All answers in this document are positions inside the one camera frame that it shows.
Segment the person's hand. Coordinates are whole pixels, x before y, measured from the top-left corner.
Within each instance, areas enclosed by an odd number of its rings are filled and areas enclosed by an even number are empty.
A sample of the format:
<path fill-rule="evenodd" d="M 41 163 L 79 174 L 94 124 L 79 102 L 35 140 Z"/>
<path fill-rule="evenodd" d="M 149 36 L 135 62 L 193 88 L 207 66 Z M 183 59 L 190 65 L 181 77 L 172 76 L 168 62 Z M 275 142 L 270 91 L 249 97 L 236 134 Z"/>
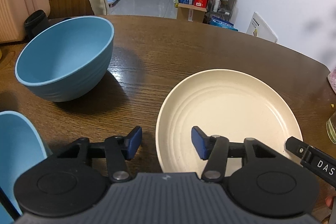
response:
<path fill-rule="evenodd" d="M 333 209 L 333 204 L 334 204 L 335 196 L 328 196 L 325 199 L 325 203 L 329 209 Z"/>

